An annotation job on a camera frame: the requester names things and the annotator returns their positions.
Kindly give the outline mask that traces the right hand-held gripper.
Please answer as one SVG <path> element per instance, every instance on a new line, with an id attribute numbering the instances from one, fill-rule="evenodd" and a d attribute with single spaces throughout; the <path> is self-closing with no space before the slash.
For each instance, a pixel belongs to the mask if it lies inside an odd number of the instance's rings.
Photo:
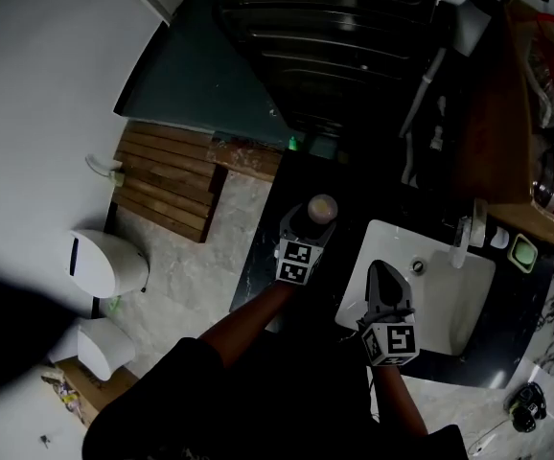
<path id="1" fill-rule="evenodd" d="M 419 354 L 410 284 L 390 264 L 375 260 L 368 268 L 366 313 L 358 333 L 372 367 L 400 366 Z"/>

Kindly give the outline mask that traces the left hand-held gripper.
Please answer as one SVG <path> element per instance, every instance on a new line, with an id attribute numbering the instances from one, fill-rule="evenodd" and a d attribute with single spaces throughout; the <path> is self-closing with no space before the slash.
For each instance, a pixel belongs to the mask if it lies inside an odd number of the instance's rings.
<path id="1" fill-rule="evenodd" d="M 276 280 L 305 286 L 319 265 L 336 227 L 336 202 L 306 202 L 280 221 L 275 248 Z"/>

